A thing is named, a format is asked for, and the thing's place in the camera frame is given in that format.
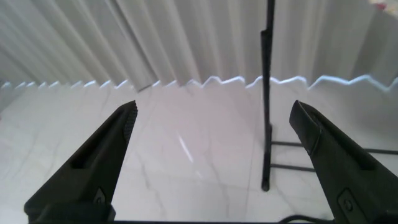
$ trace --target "vertical black rod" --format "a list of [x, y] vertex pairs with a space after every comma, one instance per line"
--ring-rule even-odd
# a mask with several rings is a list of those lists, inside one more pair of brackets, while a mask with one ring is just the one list
[[271, 72], [272, 33], [274, 28], [275, 0], [267, 2], [267, 29], [261, 32], [261, 56], [262, 56], [262, 90], [264, 100], [264, 132], [265, 150], [262, 165], [261, 189], [269, 190], [269, 174], [271, 172], [271, 137], [272, 127], [269, 118], [269, 78]]

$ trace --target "horizontal black bar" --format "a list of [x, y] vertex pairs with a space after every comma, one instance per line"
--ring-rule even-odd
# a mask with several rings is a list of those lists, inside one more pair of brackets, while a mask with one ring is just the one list
[[[301, 143], [297, 142], [283, 142], [283, 141], [272, 141], [271, 144], [278, 146], [293, 146], [293, 147], [303, 147]], [[368, 153], [378, 153], [378, 154], [387, 154], [387, 155], [398, 155], [398, 151], [395, 150], [385, 150], [385, 149], [367, 149], [364, 150]]]
[[314, 168], [309, 167], [298, 167], [298, 166], [290, 166], [290, 165], [282, 165], [282, 164], [271, 164], [273, 168], [281, 168], [281, 169], [290, 169], [290, 170], [300, 170], [300, 171], [307, 171], [307, 172], [315, 172]]

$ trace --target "white curtain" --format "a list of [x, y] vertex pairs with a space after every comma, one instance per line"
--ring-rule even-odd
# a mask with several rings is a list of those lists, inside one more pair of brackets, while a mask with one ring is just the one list
[[[180, 85], [261, 73], [266, 0], [3, 0], [0, 80]], [[398, 74], [397, 21], [363, 0], [276, 0], [272, 76]]]

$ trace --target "white marble floor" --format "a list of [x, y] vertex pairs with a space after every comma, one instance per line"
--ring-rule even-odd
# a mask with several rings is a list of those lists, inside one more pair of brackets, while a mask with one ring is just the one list
[[[294, 100], [316, 107], [364, 147], [398, 150], [398, 85], [272, 82], [274, 139], [297, 141]], [[25, 201], [121, 104], [139, 108], [113, 198], [117, 220], [278, 221], [332, 218], [314, 173], [272, 169], [260, 189], [264, 145], [262, 83], [204, 88], [26, 87], [1, 113], [0, 223], [26, 223]], [[398, 157], [374, 155], [398, 174]], [[311, 167], [304, 149], [273, 147], [272, 161]]]

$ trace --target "black rack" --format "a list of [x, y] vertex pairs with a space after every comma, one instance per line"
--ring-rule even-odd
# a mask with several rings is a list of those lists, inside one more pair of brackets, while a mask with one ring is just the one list
[[[269, 79], [271, 77], [271, 52], [272, 52], [272, 36], [274, 31], [274, 11], [275, 11], [275, 0], [267, 1], [267, 28], [261, 32], [261, 54], [262, 54], [262, 91], [264, 99], [264, 135], [265, 135], [265, 145], [264, 145], [264, 161], [262, 165], [262, 181], [261, 189], [263, 191], [269, 190], [269, 176], [271, 173], [271, 168], [298, 170], [315, 172], [314, 168], [311, 167], [300, 167], [300, 166], [290, 166], [283, 164], [273, 164], [271, 163], [271, 151], [272, 146], [291, 146], [295, 148], [303, 147], [301, 143], [297, 142], [285, 142], [285, 141], [273, 141], [272, 140], [272, 125], [270, 121], [270, 85]], [[365, 149], [369, 153], [378, 154], [388, 154], [388, 155], [398, 155], [398, 151], [385, 150], [385, 149]]]

